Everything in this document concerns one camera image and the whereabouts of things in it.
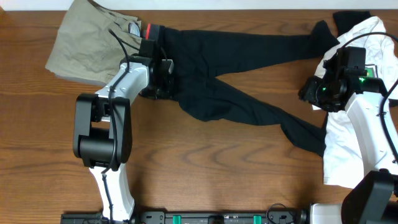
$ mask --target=black trousers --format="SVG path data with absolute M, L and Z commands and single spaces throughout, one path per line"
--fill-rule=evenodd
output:
M 202 121 L 227 119 L 252 125 L 280 124 L 294 146 L 323 156 L 324 129 L 261 102 L 216 77 L 322 56 L 339 44 L 325 21 L 318 22 L 310 35 L 179 31 L 154 25 L 152 30 L 156 32 L 149 30 L 148 38 L 157 40 L 175 63 L 172 99 L 188 114 Z

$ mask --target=khaki pants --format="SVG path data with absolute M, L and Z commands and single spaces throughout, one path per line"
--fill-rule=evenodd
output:
M 69 80 L 104 85 L 117 74 L 125 57 L 108 29 L 137 47 L 141 38 L 129 33 L 129 24 L 141 28 L 136 17 L 109 11 L 87 0 L 75 0 L 58 30 L 46 69 Z M 125 45 L 129 55 L 137 50 Z

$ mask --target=white cloth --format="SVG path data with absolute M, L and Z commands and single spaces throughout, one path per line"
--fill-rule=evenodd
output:
M 347 41 L 369 32 L 385 32 L 383 22 L 374 16 L 354 26 L 349 32 L 337 39 L 340 45 L 330 49 L 318 65 L 315 75 L 323 77 L 323 61 L 332 58 L 337 49 Z M 394 55 L 394 41 L 385 35 L 362 37 L 348 46 L 366 48 L 366 65 L 377 65 L 378 77 L 383 79 L 386 88 L 398 78 L 398 58 Z M 398 99 L 398 90 L 390 96 Z M 354 127 L 345 111 L 329 113 L 326 125 L 326 150 L 323 156 L 323 183 L 354 188 L 364 177 L 364 169 Z

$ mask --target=black cable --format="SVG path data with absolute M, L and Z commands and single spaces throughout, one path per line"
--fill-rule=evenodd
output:
M 163 47 L 160 47 L 160 51 L 162 52 L 164 59 L 167 60 L 167 55 L 166 55 L 166 51 L 164 51 Z
M 377 71 L 377 65 L 374 65 L 376 68 L 376 78 L 379 78 L 379 72 Z
M 398 80 L 393 84 L 393 86 L 390 88 L 390 90 L 387 92 L 387 94 L 382 99 L 381 104 L 380 104 L 380 111 L 379 111 L 381 126 L 383 127 L 384 134 L 386 135 L 387 141 L 391 147 L 391 150 L 396 159 L 396 162 L 398 161 L 398 152 L 397 152 L 397 149 L 396 149 L 394 143 L 392 142 L 391 136 L 387 129 L 386 120 L 384 119 L 384 115 L 385 115 L 384 104 L 386 103 L 388 97 L 391 95 L 392 91 L 394 91 L 394 89 L 396 88 L 397 85 L 398 85 Z
M 122 40 L 122 39 L 120 39 L 120 41 L 121 41 L 122 43 L 126 44 L 127 46 L 131 47 L 132 49 L 136 49 L 136 50 L 139 51 L 139 49 L 138 49 L 137 47 L 135 47 L 135 46 L 133 46 L 133 45 L 127 43 L 126 41 L 124 41 L 124 40 Z
M 361 37 L 369 36 L 369 35 L 386 35 L 388 37 L 391 37 L 394 41 L 396 41 L 398 43 L 398 38 L 396 36 L 392 35 L 392 34 L 388 34 L 388 33 L 385 33 L 385 32 L 371 32 L 371 33 L 362 34 L 362 35 L 359 35 L 359 36 L 357 36 L 355 38 L 352 38 L 347 43 L 345 43 L 341 47 L 341 49 L 345 48 L 348 44 L 352 43 L 352 41 L 357 40 L 357 39 L 359 39 Z M 384 115 L 385 115 L 384 104 L 386 103 L 388 97 L 391 95 L 392 91 L 394 91 L 394 89 L 396 88 L 397 85 L 398 85 L 398 79 L 393 84 L 393 86 L 390 88 L 390 90 L 387 92 L 387 94 L 384 96 L 384 98 L 382 99 L 381 104 L 380 104 L 380 109 L 379 109 L 381 126 L 383 128 L 384 134 L 386 135 L 386 138 L 387 138 L 387 141 L 388 141 L 388 143 L 390 145 L 391 151 L 392 151 L 392 153 L 393 153 L 393 155 L 395 157 L 395 162 L 398 162 L 398 152 L 397 152 L 397 149 L 396 149 L 394 143 L 392 142 L 391 136 L 390 136 L 390 134 L 388 132 L 388 129 L 387 129 L 386 120 L 384 119 Z
M 108 102 L 109 102 L 109 112 L 111 113 L 111 122 L 112 122 L 112 129 L 113 129 L 113 151 L 112 151 L 112 157 L 111 157 L 111 161 L 109 162 L 109 165 L 107 166 L 107 168 L 105 168 L 104 171 L 102 171 L 102 180 L 104 182 L 104 187 L 105 187 L 105 192 L 106 192 L 106 198 L 108 199 L 108 203 L 109 203 L 109 222 L 110 224 L 113 224 L 113 204 L 112 204 L 112 200 L 111 200 L 111 196 L 109 194 L 109 189 L 108 189 L 108 184 L 106 183 L 106 174 L 107 171 L 109 171 L 115 160 L 116 160 L 116 151 L 118 149 L 118 131 L 116 129 L 116 118 L 114 115 L 114 108 L 113 108 L 113 102 L 112 102 L 112 94 L 114 92 L 114 87 L 118 85 L 118 83 L 124 78 L 124 76 L 126 76 L 127 73 L 129 73 L 130 71 L 130 63 L 129 63 L 129 56 L 127 54 L 126 49 L 124 48 L 123 44 L 122 44 L 122 40 L 117 37 L 117 35 L 111 30 L 108 30 L 109 33 L 114 36 L 114 38 L 116 38 L 116 40 L 118 40 L 120 46 L 123 49 L 124 52 L 124 56 L 126 57 L 127 60 L 127 68 L 125 69 L 125 71 L 123 72 L 123 74 L 113 83 L 113 85 L 111 85 L 109 87 L 109 94 L 108 94 Z
M 106 182 L 106 174 L 102 174 L 102 181 L 104 182 L 105 194 L 106 194 L 106 198 L 108 199 L 108 202 L 109 202 L 109 222 L 108 223 L 113 224 L 113 204 L 112 204 L 112 200 L 111 200 L 111 195 L 109 194 L 108 183 Z
M 284 204 L 282 204 L 282 203 L 275 203 L 275 204 L 273 204 L 273 205 L 271 205 L 269 208 L 268 208 L 268 210 L 267 210 L 267 212 L 266 212 L 266 218 L 268 219 L 268 221 L 269 222 L 271 222 L 272 224 L 276 224 L 274 221 L 272 221 L 270 218 L 269 218 L 269 210 L 270 209 L 272 209 L 274 206 L 276 206 L 276 205 L 280 205 L 280 206 L 283 206 L 284 208 L 286 208 L 287 209 L 287 207 L 284 205 Z
M 102 171 L 102 174 L 105 174 L 107 171 L 109 171 L 115 160 L 116 160 L 116 151 L 118 149 L 118 131 L 116 129 L 116 121 L 115 121 L 115 115 L 114 115 L 114 109 L 113 109 L 113 102 L 112 102 L 112 94 L 114 91 L 114 87 L 118 85 L 118 83 L 124 78 L 124 76 L 126 76 L 127 73 L 129 73 L 130 71 L 130 63 L 129 63 L 129 56 L 127 54 L 126 49 L 124 48 L 123 44 L 122 44 L 122 40 L 111 30 L 108 30 L 110 34 L 112 34 L 112 36 L 114 36 L 114 38 L 116 38 L 116 40 L 118 40 L 120 46 L 123 49 L 124 52 L 124 56 L 126 57 L 127 60 L 127 68 L 125 69 L 124 73 L 115 81 L 115 83 L 113 83 L 113 85 L 111 85 L 109 87 L 109 94 L 108 94 L 108 101 L 109 101 L 109 112 L 111 113 L 111 122 L 112 122 L 112 129 L 113 129 L 113 151 L 112 151 L 112 157 L 111 157 L 111 161 L 109 162 L 109 165 L 107 166 L 107 168 Z
M 388 34 L 388 33 L 386 33 L 386 32 L 372 32 L 372 33 L 367 33 L 367 34 L 361 34 L 361 35 L 359 35 L 359 36 L 357 36 L 357 37 L 352 38 L 352 39 L 349 40 L 347 43 L 345 43 L 341 48 L 342 48 L 342 49 L 345 48 L 348 44 L 350 44 L 350 43 L 351 43 L 352 41 L 354 41 L 354 40 L 357 40 L 357 39 L 359 39 L 359 38 L 361 38 L 361 37 L 366 37 L 366 36 L 369 36 L 369 35 L 386 35 L 386 36 L 388 36 L 388 37 L 391 37 L 394 41 L 398 42 L 398 38 L 395 37 L 395 36 L 392 35 L 392 34 Z

